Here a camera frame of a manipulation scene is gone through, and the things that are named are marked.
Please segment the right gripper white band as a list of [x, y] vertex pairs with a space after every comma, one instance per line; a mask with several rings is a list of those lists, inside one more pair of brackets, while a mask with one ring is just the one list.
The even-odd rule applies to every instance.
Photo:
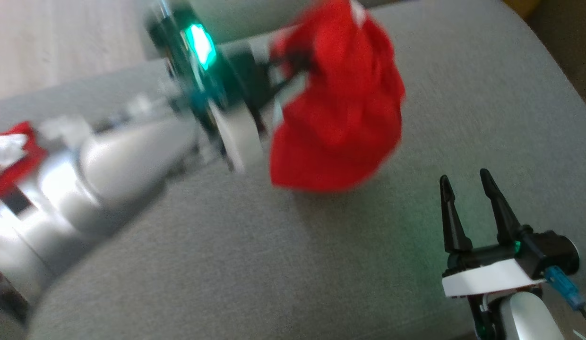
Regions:
[[447, 297], [465, 297], [533, 286], [544, 281], [544, 271], [557, 266], [566, 275], [580, 268], [577, 247], [554, 231], [524, 233], [513, 209], [489, 170], [480, 170], [485, 195], [490, 199], [499, 245], [473, 249], [455, 206], [455, 194], [446, 175], [440, 177], [444, 249], [450, 254], [442, 286]]

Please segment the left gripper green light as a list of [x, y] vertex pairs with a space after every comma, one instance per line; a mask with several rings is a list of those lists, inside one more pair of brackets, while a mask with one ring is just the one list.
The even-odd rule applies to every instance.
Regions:
[[[270, 65], [256, 60], [250, 48], [224, 54], [188, 0], [153, 1], [146, 32], [173, 81], [168, 103], [193, 116], [207, 137], [201, 155], [222, 157], [236, 173], [260, 161], [267, 131], [261, 112], [296, 76], [269, 77]], [[296, 75], [313, 69], [314, 52], [273, 44], [270, 64]]]

